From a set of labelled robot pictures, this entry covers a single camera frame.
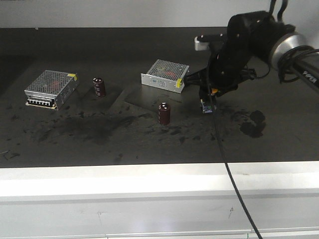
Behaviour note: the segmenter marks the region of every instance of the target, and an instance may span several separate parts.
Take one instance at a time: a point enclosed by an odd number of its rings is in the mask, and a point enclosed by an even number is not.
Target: black table
[[[225,28],[59,28],[0,30],[0,167],[222,162],[212,116],[198,87],[182,94],[141,85],[157,59],[207,65],[193,39]],[[249,67],[267,67],[253,58]],[[77,72],[80,85],[59,111],[25,106],[24,89],[44,70]],[[95,97],[94,77],[107,96]],[[157,106],[171,104],[171,123]],[[279,84],[271,71],[218,99],[230,162],[318,159],[319,99],[301,81]]]

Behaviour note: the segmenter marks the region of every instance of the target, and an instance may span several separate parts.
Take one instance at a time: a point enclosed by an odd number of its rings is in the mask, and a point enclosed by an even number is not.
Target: wire
[[[294,57],[294,55],[298,51],[305,51],[305,52]],[[284,55],[282,57],[282,59],[279,60],[279,64],[278,64],[278,68],[279,68],[278,77],[279,77],[280,83],[282,83],[282,82],[283,83],[291,83],[291,82],[298,80],[299,79],[298,76],[294,77],[292,79],[288,79],[288,80],[285,79],[286,75],[293,75],[294,74],[292,71],[290,71],[290,68],[294,65],[296,60],[301,60],[301,59],[307,57],[308,55],[313,54],[313,53],[317,53],[317,52],[319,52],[319,49],[313,49],[310,46],[301,46],[298,49],[294,50],[292,53],[288,53],[287,55]]]
[[[283,22],[283,13],[286,10],[288,5],[288,0],[283,0],[282,4],[281,4],[281,8],[277,14],[277,21],[278,22]]]
[[[207,82],[207,89],[208,89],[208,92],[210,92],[210,87],[209,87],[209,81],[208,81],[208,76],[206,77],[206,82]],[[250,216],[249,214],[249,211],[244,203],[244,200],[243,198],[241,197],[240,193],[239,193],[239,190],[237,188],[237,185],[235,183],[235,180],[233,178],[233,175],[230,171],[230,168],[228,166],[228,163],[227,163],[227,160],[226,160],[226,155],[225,155],[225,151],[224,151],[224,148],[223,148],[223,144],[222,144],[222,140],[221,140],[221,137],[220,137],[220,134],[219,134],[219,130],[218,130],[218,126],[217,126],[217,111],[218,111],[218,104],[217,104],[217,100],[216,98],[214,97],[214,102],[213,102],[213,98],[212,98],[212,95],[209,94],[209,100],[210,100],[210,104],[212,106],[212,109],[215,109],[215,112],[213,112],[213,124],[214,124],[214,128],[215,128],[215,136],[216,136],[216,139],[217,139],[217,143],[218,143],[218,147],[219,147],[219,151],[220,151],[220,155],[224,161],[224,164],[225,164],[225,167],[227,169],[227,173],[228,173],[228,176],[230,178],[230,181],[235,189],[235,192],[236,192],[236,195],[240,201],[240,204],[241,206],[243,207],[244,211],[245,211],[245,214],[251,224],[251,226],[253,227],[253,229],[255,230],[255,233],[257,234],[257,237],[259,239],[263,239],[262,236],[260,235],[259,233],[259,230],[258,228],[256,227],[252,217]]]
[[[269,12],[268,12],[268,17],[271,18],[275,9],[275,4],[276,0],[271,0],[270,2],[270,7],[269,7]]]

